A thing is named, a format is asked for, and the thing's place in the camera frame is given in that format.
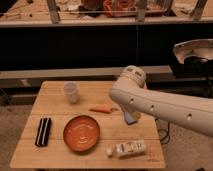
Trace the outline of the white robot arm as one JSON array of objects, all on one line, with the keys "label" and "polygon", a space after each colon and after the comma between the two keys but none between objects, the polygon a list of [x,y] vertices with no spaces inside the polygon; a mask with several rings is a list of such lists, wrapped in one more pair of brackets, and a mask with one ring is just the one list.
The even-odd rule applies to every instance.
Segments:
[{"label": "white robot arm", "polygon": [[123,110],[127,124],[136,122],[134,112],[142,112],[213,137],[212,99],[148,90],[145,81],[146,73],[130,65],[109,91],[110,98]]}]

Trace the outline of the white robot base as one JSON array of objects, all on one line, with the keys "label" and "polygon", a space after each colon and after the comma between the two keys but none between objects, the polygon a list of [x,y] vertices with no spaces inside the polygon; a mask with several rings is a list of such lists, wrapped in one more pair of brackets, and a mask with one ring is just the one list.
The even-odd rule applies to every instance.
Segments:
[{"label": "white robot base", "polygon": [[180,64],[192,56],[213,60],[213,39],[194,39],[177,43],[173,47],[173,53]]}]

